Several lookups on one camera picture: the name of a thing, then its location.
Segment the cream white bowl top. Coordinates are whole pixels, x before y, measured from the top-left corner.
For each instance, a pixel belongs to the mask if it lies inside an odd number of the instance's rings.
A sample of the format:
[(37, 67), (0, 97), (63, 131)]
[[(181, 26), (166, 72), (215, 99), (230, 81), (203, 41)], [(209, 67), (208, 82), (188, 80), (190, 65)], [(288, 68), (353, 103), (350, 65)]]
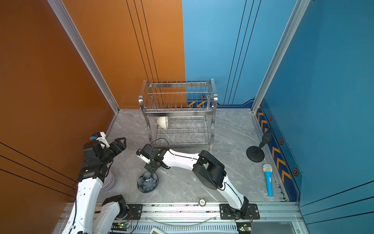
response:
[(157, 124), (160, 129), (168, 129), (168, 117), (158, 117)]

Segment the stainless steel dish rack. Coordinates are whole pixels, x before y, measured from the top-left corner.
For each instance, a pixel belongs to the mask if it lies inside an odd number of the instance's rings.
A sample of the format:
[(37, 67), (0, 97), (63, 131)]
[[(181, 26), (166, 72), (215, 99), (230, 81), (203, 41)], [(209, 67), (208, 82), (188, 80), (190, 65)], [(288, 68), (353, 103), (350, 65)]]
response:
[[(215, 81), (154, 83), (144, 80), (138, 98), (150, 144), (155, 147), (213, 148), (218, 93)], [(158, 117), (168, 117), (160, 129)]]

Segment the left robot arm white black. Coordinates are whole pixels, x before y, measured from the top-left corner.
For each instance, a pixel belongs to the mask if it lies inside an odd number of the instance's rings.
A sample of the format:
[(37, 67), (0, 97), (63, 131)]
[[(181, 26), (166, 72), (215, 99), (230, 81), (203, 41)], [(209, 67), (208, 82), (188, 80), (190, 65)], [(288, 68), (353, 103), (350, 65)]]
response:
[(116, 218), (127, 213), (122, 195), (107, 198), (98, 218), (93, 221), (98, 195), (109, 171), (108, 163), (127, 148), (126, 138), (107, 143), (106, 138), (91, 137), (83, 146), (84, 160), (78, 178), (78, 190), (64, 234), (108, 234)]

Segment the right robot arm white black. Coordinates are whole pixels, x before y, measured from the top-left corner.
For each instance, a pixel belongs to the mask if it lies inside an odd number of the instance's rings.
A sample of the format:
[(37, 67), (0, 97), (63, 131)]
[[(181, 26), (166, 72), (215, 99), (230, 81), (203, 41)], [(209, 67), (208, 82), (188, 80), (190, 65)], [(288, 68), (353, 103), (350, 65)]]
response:
[(145, 169), (150, 173), (155, 173), (160, 167), (192, 171), (204, 186), (220, 192), (228, 202), (229, 213), (234, 215), (235, 219), (249, 217), (247, 197), (235, 188), (228, 178), (225, 166), (210, 152), (202, 150), (200, 153), (188, 154), (169, 148), (156, 149), (146, 144), (137, 150), (136, 154), (145, 161)]

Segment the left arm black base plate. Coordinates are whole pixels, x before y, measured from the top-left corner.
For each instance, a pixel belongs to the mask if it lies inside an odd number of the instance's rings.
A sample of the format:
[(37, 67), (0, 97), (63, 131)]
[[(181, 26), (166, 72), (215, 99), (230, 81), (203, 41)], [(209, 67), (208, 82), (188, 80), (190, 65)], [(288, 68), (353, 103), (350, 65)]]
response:
[(143, 204), (127, 204), (126, 212), (119, 214), (116, 220), (131, 221), (140, 220), (143, 211)]

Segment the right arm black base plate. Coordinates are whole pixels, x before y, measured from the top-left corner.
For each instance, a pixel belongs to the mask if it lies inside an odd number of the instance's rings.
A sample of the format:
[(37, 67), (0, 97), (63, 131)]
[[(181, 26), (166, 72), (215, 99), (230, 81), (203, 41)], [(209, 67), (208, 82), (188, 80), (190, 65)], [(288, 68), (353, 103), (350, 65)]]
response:
[(235, 220), (235, 219), (244, 219), (244, 220), (258, 220), (260, 219), (260, 212), (257, 204), (250, 203), (247, 205), (247, 208), (242, 210), (237, 210), (230, 207), (228, 204), (220, 204), (220, 217), (222, 220)]

